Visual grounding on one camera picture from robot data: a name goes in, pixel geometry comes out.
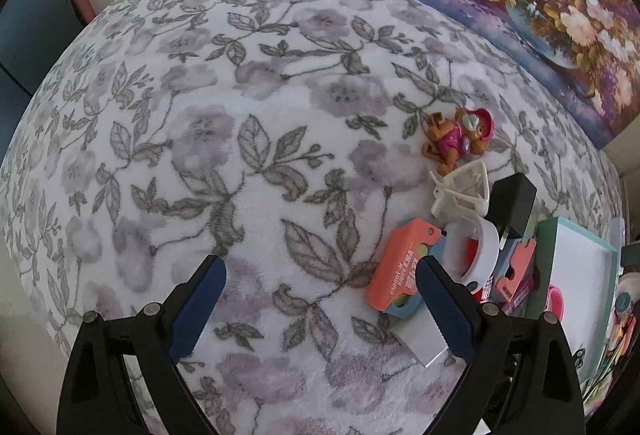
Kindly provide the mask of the pink blue carrot knife toy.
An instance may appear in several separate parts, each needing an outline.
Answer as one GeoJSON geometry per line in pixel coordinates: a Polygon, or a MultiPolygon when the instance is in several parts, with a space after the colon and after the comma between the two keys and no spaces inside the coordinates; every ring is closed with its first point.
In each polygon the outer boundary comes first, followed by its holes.
{"type": "Polygon", "coordinates": [[[500,253],[494,275],[492,296],[498,303],[510,303],[534,257],[535,238],[509,240],[500,253]]]}

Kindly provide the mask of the teal white box lid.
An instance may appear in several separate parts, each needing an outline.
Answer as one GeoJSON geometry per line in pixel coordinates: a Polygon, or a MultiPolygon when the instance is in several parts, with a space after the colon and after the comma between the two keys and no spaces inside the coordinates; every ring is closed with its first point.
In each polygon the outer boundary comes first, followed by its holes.
{"type": "Polygon", "coordinates": [[[571,351],[584,349],[577,370],[584,384],[596,371],[605,341],[617,280],[617,252],[611,244],[562,216],[536,228],[535,267],[539,289],[526,304],[525,316],[536,319],[546,308],[550,287],[563,298],[561,319],[571,351]]]}

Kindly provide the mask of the white tape roll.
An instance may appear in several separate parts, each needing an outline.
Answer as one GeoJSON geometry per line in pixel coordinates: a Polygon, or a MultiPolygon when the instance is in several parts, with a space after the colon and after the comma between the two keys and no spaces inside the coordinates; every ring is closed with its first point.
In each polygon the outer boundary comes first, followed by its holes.
{"type": "Polygon", "coordinates": [[[453,281],[472,292],[485,285],[499,255],[499,237],[494,225],[477,215],[460,216],[445,229],[445,247],[440,264],[453,281]]]}

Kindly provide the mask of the pink puppy toy figure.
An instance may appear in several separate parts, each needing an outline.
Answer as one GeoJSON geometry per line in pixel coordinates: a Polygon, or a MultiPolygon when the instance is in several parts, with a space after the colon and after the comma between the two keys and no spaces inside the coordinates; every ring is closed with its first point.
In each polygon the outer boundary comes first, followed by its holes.
{"type": "Polygon", "coordinates": [[[463,157],[484,155],[494,131],[494,119],[484,108],[459,107],[450,119],[434,112],[423,121],[426,143],[422,154],[452,170],[463,157]]]}

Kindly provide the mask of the orange carrot knife toy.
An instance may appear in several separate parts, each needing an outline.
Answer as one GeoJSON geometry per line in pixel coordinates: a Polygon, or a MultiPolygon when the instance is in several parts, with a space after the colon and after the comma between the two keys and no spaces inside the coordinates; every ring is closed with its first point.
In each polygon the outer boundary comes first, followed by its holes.
{"type": "Polygon", "coordinates": [[[442,229],[422,218],[395,228],[367,286],[369,305],[398,319],[412,316],[423,303],[416,288],[416,264],[424,256],[442,255],[445,238],[442,229]]]}

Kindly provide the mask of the white slotted plastic holder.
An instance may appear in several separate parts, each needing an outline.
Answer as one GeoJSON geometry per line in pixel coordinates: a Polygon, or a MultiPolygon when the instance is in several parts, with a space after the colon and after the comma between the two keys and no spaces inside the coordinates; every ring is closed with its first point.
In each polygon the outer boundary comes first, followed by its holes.
{"type": "Polygon", "coordinates": [[[487,214],[489,181],[482,160],[465,163],[447,175],[431,172],[430,177],[434,183],[434,202],[431,206],[434,218],[469,214],[484,218],[487,214]]]}

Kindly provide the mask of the white power adapter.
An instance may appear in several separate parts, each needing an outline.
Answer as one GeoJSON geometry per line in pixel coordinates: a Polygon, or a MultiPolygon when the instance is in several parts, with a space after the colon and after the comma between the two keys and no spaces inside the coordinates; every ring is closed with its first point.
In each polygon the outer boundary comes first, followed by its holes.
{"type": "Polygon", "coordinates": [[[390,328],[390,332],[425,368],[447,351],[447,343],[425,306],[421,306],[412,316],[400,319],[390,328]]]}

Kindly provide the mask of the floral patterned blanket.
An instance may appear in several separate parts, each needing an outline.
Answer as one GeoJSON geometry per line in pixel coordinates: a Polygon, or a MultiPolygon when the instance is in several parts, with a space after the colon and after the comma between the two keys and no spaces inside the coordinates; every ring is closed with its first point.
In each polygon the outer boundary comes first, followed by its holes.
{"type": "Polygon", "coordinates": [[[427,114],[485,108],[492,178],[606,236],[613,163],[509,56],[415,0],[115,0],[44,78],[1,168],[1,230],[52,343],[228,285],[180,370],[224,434],[419,434],[462,370],[422,368],[364,298],[427,218],[427,114]]]}

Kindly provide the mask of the white device with led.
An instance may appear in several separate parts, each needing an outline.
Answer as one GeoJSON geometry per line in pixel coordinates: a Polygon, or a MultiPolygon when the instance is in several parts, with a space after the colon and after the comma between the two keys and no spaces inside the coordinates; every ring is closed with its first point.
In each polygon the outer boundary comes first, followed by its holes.
{"type": "Polygon", "coordinates": [[[617,264],[622,264],[622,251],[626,245],[626,223],[621,216],[613,217],[610,225],[610,241],[616,252],[617,264]]]}

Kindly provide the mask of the black power adapter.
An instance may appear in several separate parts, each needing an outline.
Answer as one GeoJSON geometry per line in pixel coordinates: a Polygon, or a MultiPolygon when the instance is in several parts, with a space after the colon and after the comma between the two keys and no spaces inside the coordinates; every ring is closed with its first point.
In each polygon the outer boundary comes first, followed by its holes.
{"type": "Polygon", "coordinates": [[[506,239],[522,238],[534,207],[537,188],[523,173],[495,181],[489,195],[487,221],[506,239]]]}

